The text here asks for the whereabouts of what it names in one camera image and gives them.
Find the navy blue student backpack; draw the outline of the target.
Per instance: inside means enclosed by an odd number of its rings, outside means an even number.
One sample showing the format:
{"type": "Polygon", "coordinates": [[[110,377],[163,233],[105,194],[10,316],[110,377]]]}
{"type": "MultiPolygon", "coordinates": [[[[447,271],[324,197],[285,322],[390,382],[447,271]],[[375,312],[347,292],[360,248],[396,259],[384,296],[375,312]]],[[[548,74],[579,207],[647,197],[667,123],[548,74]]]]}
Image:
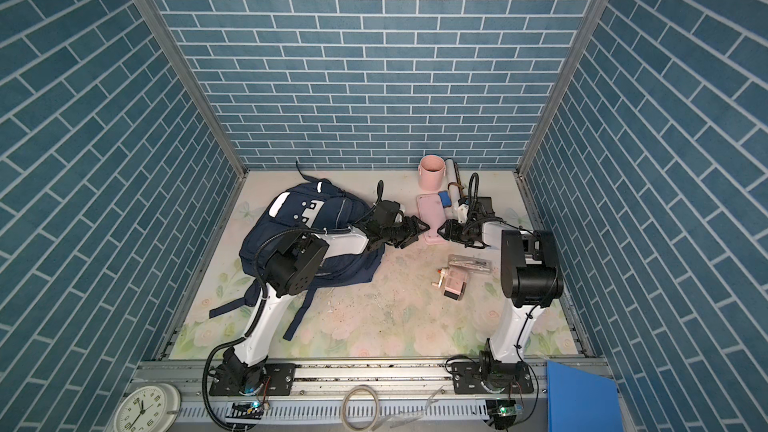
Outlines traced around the navy blue student backpack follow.
{"type": "Polygon", "coordinates": [[[244,295],[209,311],[211,319],[241,307],[255,308],[265,295],[303,293],[304,302],[283,338],[293,339],[319,289],[369,283],[381,265],[384,235],[399,212],[373,206],[326,178],[303,182],[275,197],[246,235],[242,271],[253,278],[244,295]]]}

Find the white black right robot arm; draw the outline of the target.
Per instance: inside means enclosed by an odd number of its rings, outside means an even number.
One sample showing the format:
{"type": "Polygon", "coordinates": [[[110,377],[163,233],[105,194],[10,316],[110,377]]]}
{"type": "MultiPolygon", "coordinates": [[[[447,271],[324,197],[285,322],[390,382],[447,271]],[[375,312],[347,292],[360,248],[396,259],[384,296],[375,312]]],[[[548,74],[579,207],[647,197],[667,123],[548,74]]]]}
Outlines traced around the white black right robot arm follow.
{"type": "Polygon", "coordinates": [[[532,393],[538,378],[524,360],[524,346],[536,319],[564,290],[554,234],[512,226],[482,198],[469,198],[467,207],[463,223],[448,221],[438,233],[469,248],[490,249],[499,254],[505,302],[499,325],[479,357],[446,361],[454,392],[532,393]]]}

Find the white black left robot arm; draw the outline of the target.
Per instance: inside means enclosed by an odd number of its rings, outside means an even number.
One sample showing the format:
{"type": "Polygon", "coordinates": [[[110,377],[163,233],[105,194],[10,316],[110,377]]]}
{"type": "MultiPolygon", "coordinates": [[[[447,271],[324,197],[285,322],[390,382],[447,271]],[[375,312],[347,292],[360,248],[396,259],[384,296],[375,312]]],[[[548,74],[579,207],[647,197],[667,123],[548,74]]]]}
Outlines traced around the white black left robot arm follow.
{"type": "Polygon", "coordinates": [[[405,216],[400,205],[379,201],[363,217],[341,229],[291,227],[266,239],[257,249],[256,266],[260,295],[241,338],[223,344],[222,363],[205,366],[203,378],[211,386],[203,390],[214,396],[253,396],[265,388],[265,363],[270,343],[294,296],[313,288],[320,267],[339,256],[363,256],[390,245],[405,248],[416,242],[430,226],[416,216],[405,216]]]}

